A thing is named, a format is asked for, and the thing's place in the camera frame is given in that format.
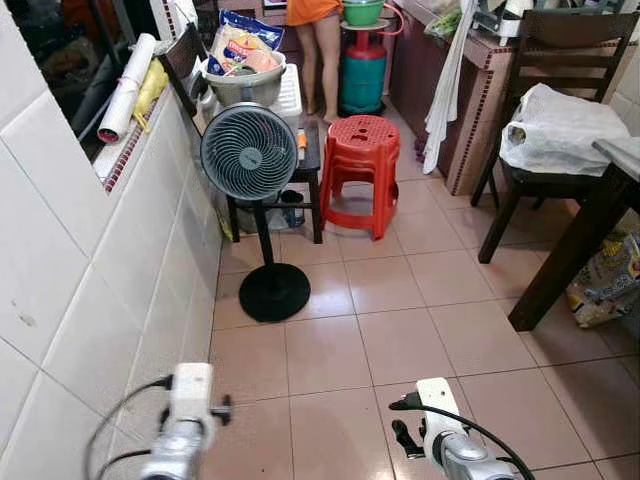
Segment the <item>green plastic basin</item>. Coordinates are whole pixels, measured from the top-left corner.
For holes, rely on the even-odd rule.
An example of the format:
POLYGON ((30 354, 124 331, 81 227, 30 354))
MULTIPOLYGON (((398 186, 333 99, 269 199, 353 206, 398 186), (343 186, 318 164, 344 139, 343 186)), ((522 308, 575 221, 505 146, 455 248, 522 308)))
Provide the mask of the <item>green plastic basin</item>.
POLYGON ((348 27, 375 26, 381 19, 387 0, 342 0, 343 22, 348 27))

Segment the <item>dark chair backrest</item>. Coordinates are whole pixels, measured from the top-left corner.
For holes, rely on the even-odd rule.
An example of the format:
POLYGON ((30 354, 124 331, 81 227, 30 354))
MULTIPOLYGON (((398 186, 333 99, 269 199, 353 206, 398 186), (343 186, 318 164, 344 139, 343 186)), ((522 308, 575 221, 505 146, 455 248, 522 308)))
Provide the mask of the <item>dark chair backrest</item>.
POLYGON ((186 110, 192 120, 198 115, 198 100, 202 96, 202 76, 198 73, 209 55, 198 36, 195 22, 186 24, 182 35, 175 37, 172 44, 156 55, 161 67, 168 74, 170 87, 174 88, 179 105, 186 110))

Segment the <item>white plastic bag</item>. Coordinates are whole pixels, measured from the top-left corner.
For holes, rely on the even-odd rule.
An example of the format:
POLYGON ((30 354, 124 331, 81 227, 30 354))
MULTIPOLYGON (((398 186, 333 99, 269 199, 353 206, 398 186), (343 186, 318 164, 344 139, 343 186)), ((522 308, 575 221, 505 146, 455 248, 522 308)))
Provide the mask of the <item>white plastic bag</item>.
POLYGON ((538 174, 600 177, 611 164, 599 140, 628 140, 630 129, 611 106, 535 84, 518 99, 499 134, 504 164, 538 174))

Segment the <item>rolled white sheet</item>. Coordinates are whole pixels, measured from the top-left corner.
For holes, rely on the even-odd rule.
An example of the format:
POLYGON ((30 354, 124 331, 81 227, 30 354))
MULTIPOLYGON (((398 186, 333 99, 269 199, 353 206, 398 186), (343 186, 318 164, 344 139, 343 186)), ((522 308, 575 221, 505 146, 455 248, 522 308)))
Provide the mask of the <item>rolled white sheet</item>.
POLYGON ((147 76, 148 65, 154 59, 156 45, 157 40, 150 33, 142 33, 134 44, 97 128, 97 137, 106 145, 114 145, 127 134, 133 119, 134 105, 140 97, 142 83, 147 76))

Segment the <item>grey standing fan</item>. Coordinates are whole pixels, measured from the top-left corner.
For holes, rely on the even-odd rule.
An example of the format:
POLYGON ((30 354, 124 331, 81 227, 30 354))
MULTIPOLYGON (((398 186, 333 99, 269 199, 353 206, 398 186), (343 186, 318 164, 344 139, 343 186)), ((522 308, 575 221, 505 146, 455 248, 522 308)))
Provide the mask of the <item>grey standing fan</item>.
POLYGON ((305 307, 311 285, 305 271, 274 259, 266 201, 291 183, 298 166, 296 134, 274 111, 238 102, 207 124, 198 151, 212 186, 250 205, 262 265, 244 276, 238 301, 257 323, 283 323, 305 307))

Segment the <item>red plastic stool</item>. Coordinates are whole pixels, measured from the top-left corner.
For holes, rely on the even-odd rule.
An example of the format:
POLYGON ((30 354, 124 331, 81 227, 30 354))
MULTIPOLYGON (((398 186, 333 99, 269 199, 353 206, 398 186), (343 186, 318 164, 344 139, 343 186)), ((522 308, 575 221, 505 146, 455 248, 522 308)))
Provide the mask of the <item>red plastic stool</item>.
POLYGON ((321 189, 316 195, 324 220, 337 227, 369 230, 374 241, 383 239, 397 210, 399 152, 401 133, 383 116, 353 115, 330 124, 324 147, 321 189), (337 196, 348 182, 370 184, 370 214, 357 215, 337 209, 337 196))

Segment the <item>green gas cylinder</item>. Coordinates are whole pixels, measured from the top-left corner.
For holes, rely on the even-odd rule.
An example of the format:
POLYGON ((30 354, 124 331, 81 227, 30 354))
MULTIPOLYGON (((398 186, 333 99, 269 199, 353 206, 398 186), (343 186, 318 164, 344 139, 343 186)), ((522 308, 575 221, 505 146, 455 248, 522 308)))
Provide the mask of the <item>green gas cylinder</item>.
POLYGON ((339 114, 381 115, 389 55, 375 29, 352 29, 340 24, 343 50, 340 56, 339 114))

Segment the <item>large steel pot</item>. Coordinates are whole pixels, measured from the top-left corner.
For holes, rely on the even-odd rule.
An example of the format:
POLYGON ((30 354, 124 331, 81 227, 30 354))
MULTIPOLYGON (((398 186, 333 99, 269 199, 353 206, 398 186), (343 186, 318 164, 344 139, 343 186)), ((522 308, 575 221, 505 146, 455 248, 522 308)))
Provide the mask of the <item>large steel pot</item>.
POLYGON ((271 52, 276 67, 265 72, 247 74, 247 76, 219 76, 214 72, 218 67, 215 58, 209 58, 201 70, 221 105, 230 106, 238 102, 256 102, 265 108, 274 105, 282 91, 283 76, 287 59, 283 52, 271 52))

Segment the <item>printed sack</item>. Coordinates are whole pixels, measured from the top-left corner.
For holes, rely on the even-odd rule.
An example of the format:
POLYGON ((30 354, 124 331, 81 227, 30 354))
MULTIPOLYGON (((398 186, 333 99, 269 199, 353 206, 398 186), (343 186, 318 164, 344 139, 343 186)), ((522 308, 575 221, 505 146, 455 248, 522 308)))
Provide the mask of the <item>printed sack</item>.
POLYGON ((566 289, 573 320, 582 329, 639 317, 640 234, 613 230, 566 289))

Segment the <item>white plastic crate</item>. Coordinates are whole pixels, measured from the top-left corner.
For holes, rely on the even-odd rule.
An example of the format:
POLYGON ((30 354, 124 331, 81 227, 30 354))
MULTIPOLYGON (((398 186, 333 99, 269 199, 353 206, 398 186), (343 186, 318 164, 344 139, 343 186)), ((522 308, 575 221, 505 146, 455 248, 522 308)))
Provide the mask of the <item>white plastic crate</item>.
POLYGON ((284 65, 278 96, 269 109, 280 116, 285 123, 291 125, 291 128, 300 129, 302 127, 305 102, 303 102, 297 65, 291 63, 284 65))

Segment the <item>small dark side table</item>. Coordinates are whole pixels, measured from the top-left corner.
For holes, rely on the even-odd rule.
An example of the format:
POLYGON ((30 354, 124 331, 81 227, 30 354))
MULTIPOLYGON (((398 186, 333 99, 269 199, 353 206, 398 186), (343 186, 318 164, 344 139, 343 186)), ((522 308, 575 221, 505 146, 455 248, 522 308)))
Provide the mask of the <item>small dark side table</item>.
MULTIPOLYGON (((300 164, 294 169, 291 184, 306 184, 307 195, 282 195, 274 204, 268 204, 268 209, 283 209, 285 214, 293 212, 297 218, 302 218, 301 211, 310 214, 311 241, 315 244, 323 244, 324 216, 319 198, 321 193, 321 168, 323 168, 323 154, 320 147, 323 146, 323 136, 315 122, 306 120, 298 133, 298 145, 300 145, 300 164)), ((241 241, 244 233, 253 233, 253 229, 243 228, 239 223, 241 212, 250 212, 248 205, 238 204, 234 198, 227 196, 227 220, 224 221, 224 233, 230 242, 241 241)))

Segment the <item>dark wooden chair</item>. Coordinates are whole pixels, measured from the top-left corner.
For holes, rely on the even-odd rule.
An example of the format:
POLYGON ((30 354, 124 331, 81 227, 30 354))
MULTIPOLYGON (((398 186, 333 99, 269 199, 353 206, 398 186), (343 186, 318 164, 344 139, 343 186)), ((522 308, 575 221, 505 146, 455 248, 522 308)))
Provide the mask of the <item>dark wooden chair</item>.
MULTIPOLYGON (((547 84, 576 99, 603 102, 614 74, 630 49, 639 14, 575 14, 552 10, 526 10, 515 41, 515 55, 504 83, 499 118, 512 119, 518 97, 535 84, 547 84)), ((492 136, 492 151, 472 192, 474 207, 492 192, 495 216, 477 251, 477 261, 489 264, 522 198, 535 198, 535 209, 547 198, 582 202, 596 175, 532 173, 500 160, 499 134, 492 136)))

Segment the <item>yellow cloth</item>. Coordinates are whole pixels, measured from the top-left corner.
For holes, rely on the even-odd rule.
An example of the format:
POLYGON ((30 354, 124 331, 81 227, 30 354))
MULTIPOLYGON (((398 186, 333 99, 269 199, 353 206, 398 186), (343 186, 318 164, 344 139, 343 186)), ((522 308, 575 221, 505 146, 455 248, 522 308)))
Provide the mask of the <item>yellow cloth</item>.
POLYGON ((161 93, 169 82, 168 73, 159 58, 154 58, 148 64, 148 69, 140 90, 137 93, 137 99, 134 101, 132 109, 132 118, 140 124, 145 132, 150 132, 148 125, 148 115, 154 110, 154 104, 159 99, 161 93))

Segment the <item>grey topped dark wooden table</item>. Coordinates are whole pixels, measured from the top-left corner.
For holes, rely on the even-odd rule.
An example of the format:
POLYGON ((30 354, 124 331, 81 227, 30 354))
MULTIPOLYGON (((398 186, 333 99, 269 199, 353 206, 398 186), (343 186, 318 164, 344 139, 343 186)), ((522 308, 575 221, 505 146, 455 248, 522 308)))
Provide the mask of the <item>grey topped dark wooden table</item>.
POLYGON ((611 160, 529 287, 509 312, 516 332, 531 332, 548 314, 596 248, 628 210, 640 205, 640 138, 598 140, 593 147, 611 160))

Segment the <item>blue and white food bag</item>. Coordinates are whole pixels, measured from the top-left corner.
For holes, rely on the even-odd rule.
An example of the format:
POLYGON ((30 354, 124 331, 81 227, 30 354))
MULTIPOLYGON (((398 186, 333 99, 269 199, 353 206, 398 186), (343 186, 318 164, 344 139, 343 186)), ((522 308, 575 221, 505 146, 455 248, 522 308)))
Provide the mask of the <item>blue and white food bag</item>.
POLYGON ((205 72, 210 76, 251 76, 283 67, 276 56, 284 29, 230 10, 220 10, 205 72))

